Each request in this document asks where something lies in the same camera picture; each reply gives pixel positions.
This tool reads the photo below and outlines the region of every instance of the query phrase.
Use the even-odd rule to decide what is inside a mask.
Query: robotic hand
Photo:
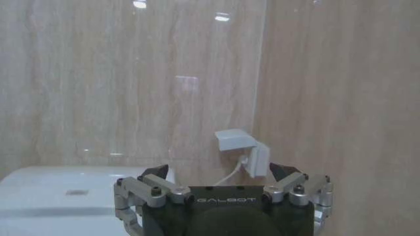
[[[116,217],[131,236],[314,236],[332,213],[334,184],[271,163],[267,186],[182,187],[168,165],[114,185]],[[136,213],[143,218],[138,223]]]

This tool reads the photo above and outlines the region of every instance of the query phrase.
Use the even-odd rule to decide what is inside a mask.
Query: toilet lid
[[[2,236],[126,236],[114,183],[146,168],[30,167],[0,182]],[[170,170],[167,180],[175,182]]]

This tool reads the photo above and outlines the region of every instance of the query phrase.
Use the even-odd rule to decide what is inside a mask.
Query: bolt
[[[162,190],[160,187],[154,187],[152,188],[152,192],[151,192],[152,197],[156,197],[156,196],[162,195],[162,193],[163,193],[163,190]]]
[[[119,179],[118,179],[118,186],[120,186],[122,183],[123,183],[123,178],[119,178]]]
[[[304,187],[300,184],[296,185],[296,187],[294,188],[294,192],[298,194],[304,194]]]

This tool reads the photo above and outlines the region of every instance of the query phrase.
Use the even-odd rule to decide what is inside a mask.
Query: white cable
[[[215,183],[214,186],[219,186],[223,182],[226,182],[239,172],[239,170],[242,169],[242,165],[244,163],[247,163],[247,157],[242,156],[242,158],[238,161],[238,164],[236,164],[236,167],[235,167],[232,173],[226,178],[223,178],[218,183]]]

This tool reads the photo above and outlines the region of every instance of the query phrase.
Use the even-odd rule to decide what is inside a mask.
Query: beige tile wall
[[[214,183],[235,165],[214,132],[252,129],[264,16],[264,0],[2,1],[2,176],[170,163]]]
[[[420,1],[267,9],[255,135],[275,161],[332,175],[324,235],[420,235]]]
[[[239,127],[332,175],[324,235],[419,235],[420,2],[267,3],[2,1],[0,178],[170,163],[211,184],[235,165],[214,131]]]

